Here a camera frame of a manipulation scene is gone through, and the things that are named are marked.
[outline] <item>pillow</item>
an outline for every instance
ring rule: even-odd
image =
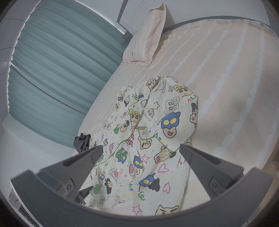
[[[151,9],[141,28],[134,34],[122,56],[123,62],[132,62],[139,66],[149,66],[157,49],[164,22],[166,6],[164,4]]]

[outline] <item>white headboard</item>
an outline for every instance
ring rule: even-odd
[[[133,35],[150,9],[164,3],[167,17],[164,28],[173,29],[201,18],[247,18],[269,25],[261,0],[124,0],[117,22]]]

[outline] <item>heart outline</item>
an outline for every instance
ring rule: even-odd
[[[159,168],[159,170],[158,170],[158,173],[161,173],[161,172],[168,172],[168,171],[169,171],[169,169],[166,168],[166,163],[164,163],[164,164],[162,164],[162,165],[160,166],[160,168]]]
[[[162,188],[162,191],[169,194],[170,191],[171,191],[171,187],[170,187],[170,182],[167,182],[164,187]]]

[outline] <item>black fabric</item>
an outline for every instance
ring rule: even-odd
[[[90,142],[91,135],[83,133],[80,136],[74,138],[73,147],[77,150],[78,153],[89,149],[89,142]]]

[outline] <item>bed sheet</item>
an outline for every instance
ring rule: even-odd
[[[191,144],[244,167],[262,168],[279,135],[279,39],[263,24],[203,20],[161,36],[148,67],[121,63],[86,115],[79,133],[95,133],[113,112],[122,86],[169,75],[198,96]],[[180,209],[209,200],[190,171]],[[123,207],[103,211],[123,212]]]

